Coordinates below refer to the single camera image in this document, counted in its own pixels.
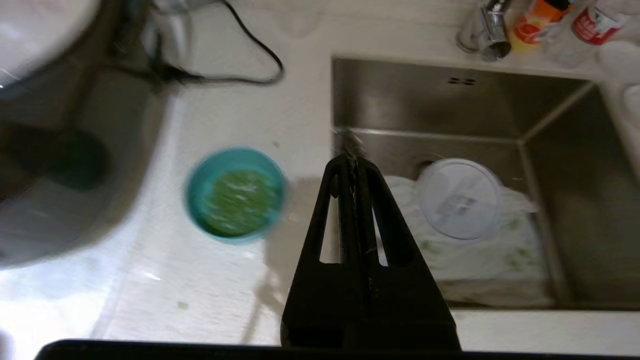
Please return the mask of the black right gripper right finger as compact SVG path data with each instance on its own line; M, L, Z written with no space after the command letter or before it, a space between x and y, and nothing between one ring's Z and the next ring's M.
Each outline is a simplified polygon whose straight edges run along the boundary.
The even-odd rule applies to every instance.
M366 331L380 349L459 350L457 325L381 171L357 159Z

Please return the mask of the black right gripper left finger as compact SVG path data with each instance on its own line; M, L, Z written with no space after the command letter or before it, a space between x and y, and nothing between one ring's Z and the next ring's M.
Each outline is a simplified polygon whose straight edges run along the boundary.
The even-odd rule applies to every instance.
M281 318L283 347L340 348L368 312L366 222L361 215L357 161L327 163ZM338 201L337 263L320 260L330 201Z

